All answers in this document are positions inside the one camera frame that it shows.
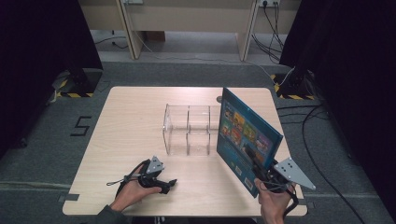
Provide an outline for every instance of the electrical outlet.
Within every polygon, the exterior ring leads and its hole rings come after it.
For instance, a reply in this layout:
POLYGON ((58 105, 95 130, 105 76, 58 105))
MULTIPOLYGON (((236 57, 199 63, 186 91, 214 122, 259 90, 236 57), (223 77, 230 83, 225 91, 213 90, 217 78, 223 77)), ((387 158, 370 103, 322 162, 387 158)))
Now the electrical outlet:
POLYGON ((260 0, 259 7, 262 7, 264 1, 267 2, 267 7, 275 7, 276 4, 279 6, 280 3, 280 0, 260 0))

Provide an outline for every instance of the human hand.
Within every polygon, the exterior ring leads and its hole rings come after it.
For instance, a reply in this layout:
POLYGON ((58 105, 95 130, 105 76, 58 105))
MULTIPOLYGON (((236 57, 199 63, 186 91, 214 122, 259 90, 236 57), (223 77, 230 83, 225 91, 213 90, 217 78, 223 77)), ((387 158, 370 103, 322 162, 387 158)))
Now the human hand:
MULTIPOLYGON (((141 165, 134 174, 138 174, 143 165, 141 165)), ((150 194, 161 192, 161 188, 143 188, 136 180, 131 180, 122 188, 120 193, 117 195, 114 202, 110 205, 110 208, 114 211, 121 212, 126 207, 135 203, 141 202, 143 198, 150 194)))
POLYGON ((254 184, 259 189, 259 204, 262 205, 262 218, 267 224, 281 224, 283 214, 288 207, 291 197, 287 192, 273 193, 265 187, 260 179, 254 179, 254 184))

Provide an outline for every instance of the wooden table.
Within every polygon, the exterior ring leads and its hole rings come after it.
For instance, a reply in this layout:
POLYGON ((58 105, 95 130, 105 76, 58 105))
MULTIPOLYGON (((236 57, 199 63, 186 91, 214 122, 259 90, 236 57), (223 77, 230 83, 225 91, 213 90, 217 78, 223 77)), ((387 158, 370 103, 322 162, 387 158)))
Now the wooden table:
MULTIPOLYGON (((282 127, 271 92, 263 88, 230 88, 280 133, 282 127)), ((177 179, 166 194, 149 195, 124 211, 128 216, 259 217, 260 205, 216 150, 209 156, 168 156, 163 141, 163 114, 169 105, 219 105, 222 88, 115 87, 106 100, 70 189, 76 201, 64 203, 66 215, 96 215, 113 202, 121 179, 138 163, 156 155, 165 165, 162 181, 177 179)), ((286 139, 276 159, 290 155, 286 139)), ((300 199, 303 194, 297 186, 300 199)), ((299 205, 290 216, 303 216, 299 205)))

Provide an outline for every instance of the blue book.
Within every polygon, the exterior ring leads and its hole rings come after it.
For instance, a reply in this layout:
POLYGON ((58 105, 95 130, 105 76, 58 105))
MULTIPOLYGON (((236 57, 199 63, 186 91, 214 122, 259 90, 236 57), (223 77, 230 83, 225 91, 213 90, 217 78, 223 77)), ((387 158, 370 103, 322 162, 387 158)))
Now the blue book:
POLYGON ((257 197, 259 190, 254 185, 251 156, 268 170, 282 139, 282 134, 223 88, 217 152, 253 197, 257 197))

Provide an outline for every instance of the sleeve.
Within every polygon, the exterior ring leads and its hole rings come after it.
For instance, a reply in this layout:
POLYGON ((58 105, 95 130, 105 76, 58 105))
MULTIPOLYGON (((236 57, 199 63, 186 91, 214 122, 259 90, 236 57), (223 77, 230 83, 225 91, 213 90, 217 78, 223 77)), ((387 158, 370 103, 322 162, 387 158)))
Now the sleeve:
POLYGON ((128 224, 127 217, 121 212, 116 212, 106 205, 95 217, 93 224, 128 224))

